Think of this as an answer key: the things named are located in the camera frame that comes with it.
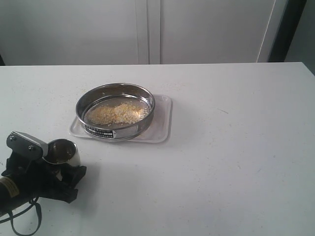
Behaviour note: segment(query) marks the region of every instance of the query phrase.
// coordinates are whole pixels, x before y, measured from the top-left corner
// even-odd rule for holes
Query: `white wall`
[[[315,0],[307,0],[285,61],[302,61],[315,74]]]
[[[269,54],[285,2],[161,0],[161,62],[256,62],[271,19]]]
[[[135,2],[2,0],[0,54],[7,65],[138,64]]]

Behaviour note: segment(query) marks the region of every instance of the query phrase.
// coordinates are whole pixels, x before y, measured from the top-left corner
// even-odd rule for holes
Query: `white table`
[[[0,67],[0,80],[1,163],[17,130],[73,140],[88,166],[76,201],[40,200],[36,235],[315,234],[315,77],[302,63]],[[173,99],[166,142],[69,135],[77,100],[112,82]],[[31,232],[34,210],[15,224]]]

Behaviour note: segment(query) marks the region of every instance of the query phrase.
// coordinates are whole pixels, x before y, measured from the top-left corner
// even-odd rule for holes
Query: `white cabinet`
[[[0,1],[8,65],[266,61],[286,0]]]

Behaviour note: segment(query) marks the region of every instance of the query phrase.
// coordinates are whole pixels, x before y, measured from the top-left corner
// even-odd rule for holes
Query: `white tray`
[[[154,95],[156,107],[154,116],[149,128],[139,136],[130,139],[130,142],[161,143],[167,136],[170,125],[172,99],[165,95]],[[72,122],[69,132],[71,135],[80,138],[92,139],[83,129],[79,119],[76,117]]]

